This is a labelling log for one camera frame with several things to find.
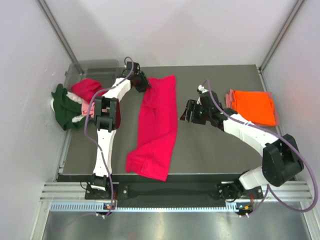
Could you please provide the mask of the red t shirt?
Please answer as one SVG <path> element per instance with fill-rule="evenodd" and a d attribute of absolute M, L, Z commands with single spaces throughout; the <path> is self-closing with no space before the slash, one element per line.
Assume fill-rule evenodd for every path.
<path fill-rule="evenodd" d="M 71 91 L 87 103 L 91 101 L 96 92 L 102 89 L 102 84 L 91 78 L 86 78 L 71 87 Z"/>

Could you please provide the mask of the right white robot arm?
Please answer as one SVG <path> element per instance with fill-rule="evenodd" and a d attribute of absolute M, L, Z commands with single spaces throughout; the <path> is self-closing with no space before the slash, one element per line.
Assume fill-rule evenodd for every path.
<path fill-rule="evenodd" d="M 189 99 L 180 120 L 198 125 L 210 123 L 260 155 L 261 166 L 243 172 L 232 183 L 237 197 L 245 198 L 252 189 L 267 184 L 280 187 L 304 169 L 293 136 L 275 136 L 249 122 L 237 111 L 223 108 L 220 102 L 214 103 L 217 99 L 213 91 L 200 93 L 197 100 Z"/>

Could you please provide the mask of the magenta t shirt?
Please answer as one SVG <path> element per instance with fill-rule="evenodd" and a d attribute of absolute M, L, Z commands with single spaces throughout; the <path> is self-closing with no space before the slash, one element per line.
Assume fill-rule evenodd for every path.
<path fill-rule="evenodd" d="M 165 182 L 178 133 L 176 77 L 148 79 L 138 116 L 137 146 L 126 157 L 125 170 Z"/>

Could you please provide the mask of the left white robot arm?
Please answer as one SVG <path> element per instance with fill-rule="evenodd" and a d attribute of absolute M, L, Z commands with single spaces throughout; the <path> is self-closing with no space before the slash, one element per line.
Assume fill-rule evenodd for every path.
<path fill-rule="evenodd" d="M 108 89 L 94 94 L 90 105 L 94 104 L 93 122 L 96 127 L 97 146 L 95 166 L 86 188 L 87 200 L 113 200 L 112 150 L 117 129 L 121 124 L 120 102 L 127 92 L 135 88 L 139 93 L 145 92 L 150 83 L 140 68 L 139 63 L 125 58 L 125 69 Z"/>

